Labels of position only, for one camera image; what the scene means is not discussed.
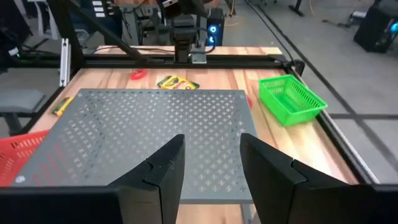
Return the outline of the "grey perforated metal riser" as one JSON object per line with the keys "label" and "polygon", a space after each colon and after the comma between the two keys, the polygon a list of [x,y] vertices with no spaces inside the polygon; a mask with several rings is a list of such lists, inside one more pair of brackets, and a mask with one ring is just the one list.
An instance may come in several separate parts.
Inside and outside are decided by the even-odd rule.
{"label": "grey perforated metal riser", "polygon": [[182,134],[181,201],[249,203],[242,133],[256,133],[242,90],[82,89],[11,185],[108,185]]}

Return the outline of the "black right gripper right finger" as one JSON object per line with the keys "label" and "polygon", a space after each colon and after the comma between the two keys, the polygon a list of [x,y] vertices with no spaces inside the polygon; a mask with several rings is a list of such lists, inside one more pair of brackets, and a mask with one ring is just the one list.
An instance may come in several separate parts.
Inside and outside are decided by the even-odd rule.
{"label": "black right gripper right finger", "polygon": [[251,134],[241,135],[244,176],[262,224],[340,224],[351,212],[338,193],[347,184]]}

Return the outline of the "black stand base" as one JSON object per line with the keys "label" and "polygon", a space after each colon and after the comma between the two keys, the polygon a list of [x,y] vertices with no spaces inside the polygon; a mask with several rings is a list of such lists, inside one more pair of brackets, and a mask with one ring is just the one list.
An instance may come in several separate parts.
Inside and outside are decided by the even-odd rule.
{"label": "black stand base", "polygon": [[289,9],[296,13],[300,17],[304,17],[305,14],[300,10],[301,4],[303,0],[295,0],[295,4],[289,4],[288,7]]}

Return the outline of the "black machine with blue light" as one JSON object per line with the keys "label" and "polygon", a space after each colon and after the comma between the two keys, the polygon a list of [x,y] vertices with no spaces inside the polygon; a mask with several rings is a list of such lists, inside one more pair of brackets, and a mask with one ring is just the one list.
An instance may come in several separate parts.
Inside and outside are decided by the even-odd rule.
{"label": "black machine with blue light", "polygon": [[398,0],[375,0],[354,35],[367,52],[386,53],[398,36]]}

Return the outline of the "black computer tower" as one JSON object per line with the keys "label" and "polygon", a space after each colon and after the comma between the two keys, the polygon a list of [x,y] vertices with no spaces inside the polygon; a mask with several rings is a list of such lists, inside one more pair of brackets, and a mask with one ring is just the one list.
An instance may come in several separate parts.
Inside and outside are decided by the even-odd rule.
{"label": "black computer tower", "polygon": [[206,29],[211,34],[207,40],[207,46],[222,46],[224,33],[224,12],[221,8],[211,8],[206,20]]}

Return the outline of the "grey padded bench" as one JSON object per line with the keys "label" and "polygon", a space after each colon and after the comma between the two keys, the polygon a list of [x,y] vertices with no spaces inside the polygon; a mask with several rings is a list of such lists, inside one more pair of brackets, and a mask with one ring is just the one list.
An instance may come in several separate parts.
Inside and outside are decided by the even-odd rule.
{"label": "grey padded bench", "polygon": [[45,94],[39,90],[0,89],[0,116],[4,118],[10,136],[22,131],[18,114],[34,114],[44,99]]}

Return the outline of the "black aluminium table frame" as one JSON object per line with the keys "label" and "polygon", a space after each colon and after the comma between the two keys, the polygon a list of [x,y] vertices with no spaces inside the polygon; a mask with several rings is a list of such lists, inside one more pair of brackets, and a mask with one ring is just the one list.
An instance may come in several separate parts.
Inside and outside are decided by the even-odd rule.
{"label": "black aluminium table frame", "polygon": [[[198,81],[203,89],[243,90],[252,101],[252,117],[259,137],[292,157],[349,183],[376,184],[378,181],[348,142],[326,111],[315,121],[285,128],[277,123],[259,99],[258,79],[280,76],[295,70],[281,62],[281,51],[275,47],[218,47],[207,56],[206,64],[174,63],[171,48],[166,47],[163,63],[135,62],[121,49],[111,53],[108,47],[98,54],[83,55],[72,70],[72,80],[60,87],[46,105],[22,129],[22,133],[50,129],[57,117],[51,109],[65,96],[75,96],[82,88],[156,89],[166,75],[183,75]],[[146,69],[147,75],[131,80],[133,70]]]}

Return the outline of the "silver aluminium extrusion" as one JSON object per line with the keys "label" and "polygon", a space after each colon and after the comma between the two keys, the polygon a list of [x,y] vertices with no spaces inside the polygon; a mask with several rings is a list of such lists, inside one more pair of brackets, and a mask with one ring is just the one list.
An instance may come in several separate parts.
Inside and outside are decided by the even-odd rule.
{"label": "silver aluminium extrusion", "polygon": [[70,82],[70,69],[71,69],[71,46],[69,39],[62,39],[62,48],[60,55],[60,82],[61,87],[66,87]]}

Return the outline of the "red coil keychain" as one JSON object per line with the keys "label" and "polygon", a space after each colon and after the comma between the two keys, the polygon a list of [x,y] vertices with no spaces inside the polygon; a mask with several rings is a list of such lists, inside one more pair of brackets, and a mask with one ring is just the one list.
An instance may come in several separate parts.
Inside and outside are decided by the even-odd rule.
{"label": "red coil keychain", "polygon": [[130,79],[131,80],[139,80],[144,78],[147,75],[146,69],[136,69],[131,72]]}

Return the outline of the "green plastic basket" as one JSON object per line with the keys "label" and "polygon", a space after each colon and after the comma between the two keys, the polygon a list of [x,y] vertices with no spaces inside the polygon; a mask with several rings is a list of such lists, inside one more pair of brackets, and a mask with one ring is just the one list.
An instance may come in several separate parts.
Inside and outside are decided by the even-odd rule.
{"label": "green plastic basket", "polygon": [[259,98],[283,126],[311,121],[328,107],[292,75],[259,80]]}

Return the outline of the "grey metal bracket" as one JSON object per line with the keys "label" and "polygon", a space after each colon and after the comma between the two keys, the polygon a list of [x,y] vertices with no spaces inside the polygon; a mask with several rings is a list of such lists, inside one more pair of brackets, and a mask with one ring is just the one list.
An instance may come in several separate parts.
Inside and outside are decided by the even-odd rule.
{"label": "grey metal bracket", "polygon": [[199,53],[191,53],[191,60],[193,64],[206,64],[206,53],[199,52]]}

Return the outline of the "red plastic basket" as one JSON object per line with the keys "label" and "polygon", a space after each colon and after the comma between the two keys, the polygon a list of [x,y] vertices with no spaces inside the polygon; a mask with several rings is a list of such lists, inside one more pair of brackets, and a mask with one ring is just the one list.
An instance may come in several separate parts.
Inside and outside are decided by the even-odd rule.
{"label": "red plastic basket", "polygon": [[41,144],[48,130],[0,139],[0,187],[8,187]]}

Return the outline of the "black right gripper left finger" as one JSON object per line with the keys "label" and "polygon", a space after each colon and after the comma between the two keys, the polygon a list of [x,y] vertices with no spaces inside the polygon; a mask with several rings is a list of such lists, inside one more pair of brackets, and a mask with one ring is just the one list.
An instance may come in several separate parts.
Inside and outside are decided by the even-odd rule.
{"label": "black right gripper left finger", "polygon": [[178,134],[111,182],[123,224],[176,224],[184,173],[185,136]]}

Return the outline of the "yellow green crayon box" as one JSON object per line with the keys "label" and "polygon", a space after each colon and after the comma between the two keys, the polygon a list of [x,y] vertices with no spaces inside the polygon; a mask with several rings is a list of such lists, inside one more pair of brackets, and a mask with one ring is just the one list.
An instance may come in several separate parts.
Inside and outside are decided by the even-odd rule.
{"label": "yellow green crayon box", "polygon": [[157,83],[157,86],[167,90],[196,90],[200,87],[200,85],[195,82],[175,75],[165,77]]}
{"label": "yellow green crayon box", "polygon": [[61,101],[58,102],[58,104],[55,106],[55,108],[52,111],[52,114],[61,117],[61,115],[65,112],[67,109],[68,105],[73,101],[74,97],[65,97]]}

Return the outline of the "black frame clamp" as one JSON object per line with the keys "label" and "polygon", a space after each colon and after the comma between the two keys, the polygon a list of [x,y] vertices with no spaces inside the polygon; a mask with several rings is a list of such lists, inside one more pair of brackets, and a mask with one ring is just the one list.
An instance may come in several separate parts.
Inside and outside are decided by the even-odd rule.
{"label": "black frame clamp", "polygon": [[298,76],[303,75],[303,71],[305,69],[305,62],[299,59],[291,60],[290,67],[293,68]]}

